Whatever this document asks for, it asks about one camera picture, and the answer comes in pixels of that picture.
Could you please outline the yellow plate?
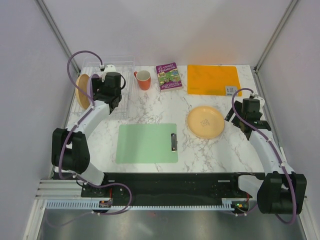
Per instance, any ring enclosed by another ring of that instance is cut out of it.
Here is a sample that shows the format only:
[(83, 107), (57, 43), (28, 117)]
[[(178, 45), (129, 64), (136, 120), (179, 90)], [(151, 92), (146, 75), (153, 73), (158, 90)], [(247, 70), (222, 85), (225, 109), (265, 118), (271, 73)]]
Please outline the yellow plate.
[(202, 139), (218, 137), (225, 128), (222, 114), (211, 106), (198, 106), (192, 109), (186, 118), (189, 130)]

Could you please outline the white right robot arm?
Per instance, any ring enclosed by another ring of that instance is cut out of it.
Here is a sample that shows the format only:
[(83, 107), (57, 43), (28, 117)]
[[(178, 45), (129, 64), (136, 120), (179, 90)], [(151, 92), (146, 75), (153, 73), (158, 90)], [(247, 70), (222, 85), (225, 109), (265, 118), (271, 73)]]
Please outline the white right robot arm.
[(250, 194), (263, 214), (298, 215), (302, 211), (307, 179), (285, 161), (269, 123), (261, 120), (262, 115), (258, 98), (231, 101), (225, 121), (243, 132), (258, 154), (265, 177), (259, 180), (255, 175), (240, 175), (229, 184), (229, 191), (235, 197), (245, 192)]

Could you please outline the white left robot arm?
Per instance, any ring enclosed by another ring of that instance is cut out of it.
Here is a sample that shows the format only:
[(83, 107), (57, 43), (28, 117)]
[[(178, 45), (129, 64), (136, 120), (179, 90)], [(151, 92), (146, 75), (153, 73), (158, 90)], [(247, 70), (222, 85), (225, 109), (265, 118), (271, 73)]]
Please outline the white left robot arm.
[(102, 76), (85, 74), (84, 77), (87, 78), (84, 86), (76, 83), (75, 87), (89, 101), (89, 106), (75, 123), (53, 131), (51, 162), (58, 167), (61, 179), (63, 170), (73, 173), (74, 177), (92, 185), (95, 194), (104, 197), (110, 185), (104, 181), (105, 174), (91, 163), (87, 138), (119, 106), (126, 80), (118, 72)]

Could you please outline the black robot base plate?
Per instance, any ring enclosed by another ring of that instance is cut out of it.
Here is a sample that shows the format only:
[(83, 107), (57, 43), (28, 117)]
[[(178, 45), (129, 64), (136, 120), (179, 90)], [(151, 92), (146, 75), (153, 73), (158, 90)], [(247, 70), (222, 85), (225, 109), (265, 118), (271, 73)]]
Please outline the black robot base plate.
[(247, 199), (236, 173), (107, 173), (104, 185), (85, 185), (83, 198), (111, 197), (119, 205), (219, 205), (226, 199)]

